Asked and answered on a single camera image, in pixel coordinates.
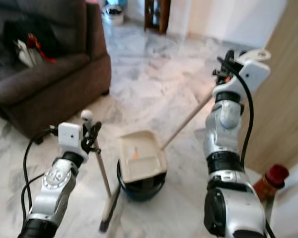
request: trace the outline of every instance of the wooden door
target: wooden door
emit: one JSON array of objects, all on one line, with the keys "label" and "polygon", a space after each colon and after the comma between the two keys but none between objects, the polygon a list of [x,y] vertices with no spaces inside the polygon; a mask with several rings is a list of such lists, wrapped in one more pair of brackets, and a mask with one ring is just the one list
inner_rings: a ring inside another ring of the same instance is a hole
[{"label": "wooden door", "polygon": [[[291,168],[298,162],[298,0],[290,0],[266,49],[271,75],[255,93],[254,127],[245,164],[264,173],[273,164]],[[240,147],[248,126],[243,115]]]}]

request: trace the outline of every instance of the white dustpan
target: white dustpan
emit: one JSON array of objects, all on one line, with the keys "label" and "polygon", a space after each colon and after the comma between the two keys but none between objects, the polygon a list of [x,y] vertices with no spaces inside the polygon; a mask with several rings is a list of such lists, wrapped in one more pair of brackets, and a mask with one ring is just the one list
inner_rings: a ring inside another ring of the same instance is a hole
[{"label": "white dustpan", "polygon": [[119,137],[120,169],[125,183],[165,173],[167,161],[155,135],[138,131]]}]

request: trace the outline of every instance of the white bag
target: white bag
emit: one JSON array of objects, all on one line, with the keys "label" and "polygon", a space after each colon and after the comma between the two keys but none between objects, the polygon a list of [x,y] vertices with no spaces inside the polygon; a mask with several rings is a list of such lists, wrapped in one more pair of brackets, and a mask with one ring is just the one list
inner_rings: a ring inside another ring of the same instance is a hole
[{"label": "white bag", "polygon": [[18,40],[17,46],[20,49],[18,54],[20,61],[28,67],[33,67],[45,61],[37,49],[28,49],[24,42]]}]

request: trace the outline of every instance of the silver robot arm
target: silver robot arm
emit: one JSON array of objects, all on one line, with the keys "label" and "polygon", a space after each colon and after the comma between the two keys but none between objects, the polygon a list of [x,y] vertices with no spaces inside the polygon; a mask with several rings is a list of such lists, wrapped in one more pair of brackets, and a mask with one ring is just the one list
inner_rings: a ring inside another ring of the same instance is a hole
[{"label": "silver robot arm", "polygon": [[[258,62],[251,51],[234,60],[228,51],[225,62],[244,79],[251,92],[268,77],[270,69]],[[261,57],[265,50],[257,50]],[[244,167],[240,162],[238,135],[246,96],[236,78],[222,65],[214,71],[217,86],[213,90],[215,105],[206,119],[204,153],[209,169],[208,193],[205,199],[204,224],[218,237],[265,237],[265,213]]]},{"label": "silver robot arm", "polygon": [[44,174],[39,195],[36,197],[18,238],[53,238],[62,222],[68,200],[76,184],[78,169],[87,162],[95,148],[101,123],[92,125],[92,114],[81,115],[84,126],[62,123],[58,126],[62,157],[56,158]]}]

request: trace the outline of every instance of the sofa armrest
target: sofa armrest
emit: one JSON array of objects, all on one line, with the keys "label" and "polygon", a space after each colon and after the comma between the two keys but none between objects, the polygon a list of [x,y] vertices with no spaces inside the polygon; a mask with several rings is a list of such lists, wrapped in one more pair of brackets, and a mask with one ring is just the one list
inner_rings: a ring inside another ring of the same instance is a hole
[{"label": "sofa armrest", "polygon": [[0,81],[0,105],[13,105],[61,80],[90,62],[86,54],[70,55],[23,70]]},{"label": "sofa armrest", "polygon": [[87,36],[86,52],[92,60],[107,54],[101,10],[97,3],[86,1]]}]

